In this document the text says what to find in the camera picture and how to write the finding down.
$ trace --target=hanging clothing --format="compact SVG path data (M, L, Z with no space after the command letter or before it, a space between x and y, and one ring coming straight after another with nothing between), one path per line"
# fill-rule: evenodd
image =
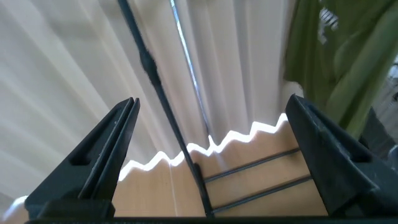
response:
M398 53L398 1L298 0L284 78L358 138Z

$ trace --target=black metal pole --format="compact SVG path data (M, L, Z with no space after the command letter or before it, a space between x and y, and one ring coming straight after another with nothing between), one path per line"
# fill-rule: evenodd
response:
M145 47L145 43L142 39L141 33L139 32L136 20L134 18L134 15L132 14L129 3L127 2L127 0L118 0L118 2L122 10L123 16L130 28L131 34L134 40L136 41L142 67L144 68L145 72L148 74L149 80L155 88L155 91L157 93L157 96L159 97L160 103L162 104L166 117L169 120L169 123L173 129L175 137L177 138L178 145L180 146L181 151L185 156L185 160L187 161L187 164L192 172L193 178L195 179L195 182L199 188L199 193L202 199L203 206L205 208L206 216L214 217L203 177L201 176L200 171L196 169L193 165L192 158L187 150L187 145L185 144L185 141L182 137L180 128L178 127L177 121L175 120L175 116L173 114L173 111L171 110L169 101L164 92L162 82L157 73L155 60L153 59L152 55Z

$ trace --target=curtain fold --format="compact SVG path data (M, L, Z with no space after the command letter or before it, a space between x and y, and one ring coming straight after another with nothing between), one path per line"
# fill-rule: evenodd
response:
M177 0L179 21L169 0L129 3L187 144L275 125L301 92L280 75L294 2ZM0 193L31 193L130 96L141 110L126 159L180 152L117 1L3 0L0 32Z

